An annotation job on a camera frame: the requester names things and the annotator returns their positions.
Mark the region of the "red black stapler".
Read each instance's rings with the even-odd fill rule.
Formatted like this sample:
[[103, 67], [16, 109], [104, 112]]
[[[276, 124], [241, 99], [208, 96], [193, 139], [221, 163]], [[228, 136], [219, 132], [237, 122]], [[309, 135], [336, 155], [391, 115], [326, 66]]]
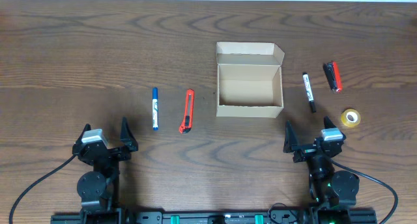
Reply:
[[335, 61], [323, 64], [323, 70], [327, 78], [330, 89], [334, 92], [341, 92], [343, 85], [339, 73], [338, 65]]

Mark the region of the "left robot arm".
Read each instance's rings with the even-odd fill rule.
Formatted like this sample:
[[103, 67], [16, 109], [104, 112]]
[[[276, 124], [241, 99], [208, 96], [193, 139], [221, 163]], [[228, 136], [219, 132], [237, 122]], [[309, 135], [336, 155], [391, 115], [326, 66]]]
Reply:
[[138, 151], [138, 142], [125, 117], [121, 123], [120, 141], [122, 146], [108, 148], [103, 131], [93, 130], [90, 124], [86, 124], [72, 147], [72, 154], [79, 161], [93, 167], [77, 183], [82, 223], [136, 222], [136, 215], [119, 202], [119, 163], [130, 160], [131, 153]]

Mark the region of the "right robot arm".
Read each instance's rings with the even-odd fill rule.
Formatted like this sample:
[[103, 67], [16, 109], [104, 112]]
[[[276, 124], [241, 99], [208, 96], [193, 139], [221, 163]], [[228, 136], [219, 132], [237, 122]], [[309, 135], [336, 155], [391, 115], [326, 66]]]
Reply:
[[285, 125], [284, 153], [292, 153], [295, 163], [305, 162], [309, 173], [309, 193], [315, 200], [297, 215], [299, 223], [352, 223], [350, 208], [356, 204], [360, 179], [346, 170], [336, 171], [331, 158], [341, 153], [346, 136], [324, 118], [321, 135], [310, 144], [300, 144], [290, 122]]

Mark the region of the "yellow tape roll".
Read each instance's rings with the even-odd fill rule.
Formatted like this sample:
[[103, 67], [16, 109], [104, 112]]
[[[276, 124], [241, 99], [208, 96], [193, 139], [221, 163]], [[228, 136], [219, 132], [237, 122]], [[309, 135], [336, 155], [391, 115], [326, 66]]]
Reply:
[[342, 123], [348, 128], [354, 128], [360, 124], [361, 116], [355, 109], [346, 109], [341, 114]]

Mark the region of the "black whiteboard marker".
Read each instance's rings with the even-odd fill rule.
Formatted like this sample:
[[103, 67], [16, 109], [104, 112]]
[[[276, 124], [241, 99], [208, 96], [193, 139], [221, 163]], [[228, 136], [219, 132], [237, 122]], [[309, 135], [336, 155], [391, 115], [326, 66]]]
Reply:
[[308, 102], [309, 102], [311, 112], [315, 113], [317, 110], [316, 110], [316, 107], [315, 107], [315, 102], [314, 102], [314, 97], [313, 97], [313, 93], [312, 93], [312, 89], [311, 89], [311, 84], [310, 84], [310, 81], [309, 81], [309, 76], [306, 72], [304, 72], [302, 74], [302, 77], [303, 77], [303, 81], [304, 81], [304, 86], [306, 88], [306, 94], [307, 94], [307, 97], [308, 97]]

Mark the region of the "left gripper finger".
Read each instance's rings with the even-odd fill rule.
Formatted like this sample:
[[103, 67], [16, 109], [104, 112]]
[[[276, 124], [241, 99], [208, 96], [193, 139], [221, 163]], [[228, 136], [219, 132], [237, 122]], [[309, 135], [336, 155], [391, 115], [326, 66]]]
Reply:
[[130, 131], [126, 117], [122, 118], [120, 140], [130, 152], [138, 151], [138, 142]]
[[91, 125], [90, 124], [86, 124], [81, 135], [78, 137], [77, 141], [82, 141], [83, 138], [83, 134], [87, 131], [91, 130]]

